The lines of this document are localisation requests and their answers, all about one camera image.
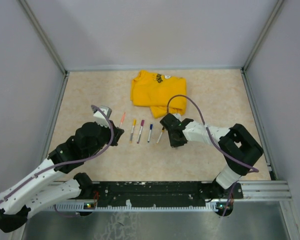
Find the white blue-end pen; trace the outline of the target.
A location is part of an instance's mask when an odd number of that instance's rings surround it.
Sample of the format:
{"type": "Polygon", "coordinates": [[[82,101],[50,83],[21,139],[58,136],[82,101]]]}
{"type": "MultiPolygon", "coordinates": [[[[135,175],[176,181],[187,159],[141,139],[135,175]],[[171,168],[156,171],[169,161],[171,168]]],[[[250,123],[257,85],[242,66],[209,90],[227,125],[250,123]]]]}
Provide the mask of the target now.
{"type": "Polygon", "coordinates": [[[149,129],[148,137],[147,137],[147,143],[150,143],[150,141],[151,141],[152,131],[153,131],[153,130],[150,130],[150,129],[149,129]]]}

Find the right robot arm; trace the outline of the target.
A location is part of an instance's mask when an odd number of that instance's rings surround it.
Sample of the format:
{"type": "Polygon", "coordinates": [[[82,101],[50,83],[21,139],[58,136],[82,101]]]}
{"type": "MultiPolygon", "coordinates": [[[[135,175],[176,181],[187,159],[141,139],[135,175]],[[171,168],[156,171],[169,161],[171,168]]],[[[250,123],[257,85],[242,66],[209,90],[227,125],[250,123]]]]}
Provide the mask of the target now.
{"type": "Polygon", "coordinates": [[[226,165],[213,180],[213,192],[219,198],[225,198],[231,192],[231,186],[241,177],[258,172],[254,165],[264,150],[241,124],[215,127],[190,118],[181,120],[179,114],[171,113],[163,117],[160,124],[167,130],[172,148],[198,142],[211,145],[222,153],[226,165]]]}

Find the white yellow whiteboard marker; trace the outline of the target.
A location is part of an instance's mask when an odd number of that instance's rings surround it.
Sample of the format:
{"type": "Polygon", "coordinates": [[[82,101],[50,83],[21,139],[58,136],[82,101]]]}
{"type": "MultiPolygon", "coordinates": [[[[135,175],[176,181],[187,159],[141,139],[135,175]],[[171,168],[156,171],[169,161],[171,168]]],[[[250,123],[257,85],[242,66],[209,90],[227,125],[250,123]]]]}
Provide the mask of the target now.
{"type": "Polygon", "coordinates": [[[133,126],[133,122],[132,122],[131,132],[130,132],[130,137],[129,137],[129,142],[130,143],[132,143],[132,141],[133,141],[134,131],[135,131],[135,126],[133,126]]]}

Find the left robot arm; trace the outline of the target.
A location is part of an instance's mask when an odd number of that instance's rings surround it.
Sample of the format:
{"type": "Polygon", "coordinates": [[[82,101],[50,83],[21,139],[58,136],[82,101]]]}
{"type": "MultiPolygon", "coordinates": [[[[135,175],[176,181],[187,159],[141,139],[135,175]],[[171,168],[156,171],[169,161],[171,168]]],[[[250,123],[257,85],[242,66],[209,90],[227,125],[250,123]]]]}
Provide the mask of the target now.
{"type": "Polygon", "coordinates": [[[110,146],[117,146],[125,131],[111,123],[109,127],[87,122],[61,143],[24,179],[0,192],[0,230],[10,233],[23,226],[38,212],[67,199],[87,199],[94,185],[89,176],[80,172],[60,186],[45,187],[69,174],[84,162],[97,157],[110,146]]]}

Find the orange pink highlighter pen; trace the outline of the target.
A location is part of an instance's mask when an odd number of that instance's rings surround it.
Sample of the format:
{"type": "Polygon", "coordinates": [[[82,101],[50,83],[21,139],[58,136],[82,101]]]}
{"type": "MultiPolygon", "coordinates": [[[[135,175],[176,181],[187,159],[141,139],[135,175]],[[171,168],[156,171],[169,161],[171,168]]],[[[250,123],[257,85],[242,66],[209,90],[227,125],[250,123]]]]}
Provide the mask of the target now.
{"type": "Polygon", "coordinates": [[[120,129],[122,128],[122,125],[123,125],[123,123],[124,123],[125,116],[126,116],[126,112],[124,112],[123,115],[122,115],[122,117],[121,117],[121,120],[120,120],[120,123],[119,123],[119,128],[120,128],[120,129]]]}

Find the white purple-end pen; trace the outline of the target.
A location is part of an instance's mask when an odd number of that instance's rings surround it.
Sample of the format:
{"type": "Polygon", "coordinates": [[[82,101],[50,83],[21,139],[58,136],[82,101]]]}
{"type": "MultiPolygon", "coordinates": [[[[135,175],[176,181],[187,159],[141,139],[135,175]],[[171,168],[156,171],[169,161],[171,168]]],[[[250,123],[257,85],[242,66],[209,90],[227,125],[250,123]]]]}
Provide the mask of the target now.
{"type": "Polygon", "coordinates": [[[140,143],[142,132],[143,132],[143,128],[144,128],[144,126],[140,126],[139,133],[138,133],[138,136],[137,136],[137,142],[136,142],[137,144],[140,143]]]}

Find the thin white yellow-end pen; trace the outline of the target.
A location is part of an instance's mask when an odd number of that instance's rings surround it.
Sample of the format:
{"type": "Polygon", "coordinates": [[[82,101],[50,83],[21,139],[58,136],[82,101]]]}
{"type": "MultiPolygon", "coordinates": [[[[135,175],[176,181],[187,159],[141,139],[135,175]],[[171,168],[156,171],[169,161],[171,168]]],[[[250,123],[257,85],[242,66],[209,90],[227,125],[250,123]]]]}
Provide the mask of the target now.
{"type": "Polygon", "coordinates": [[[159,142],[160,142],[160,140],[161,140],[161,138],[162,138],[162,136],[163,136],[163,133],[164,133],[164,132],[162,132],[162,130],[161,130],[160,135],[159,135],[159,137],[158,137],[158,139],[157,139],[157,141],[156,141],[156,144],[159,144],[159,142]]]}

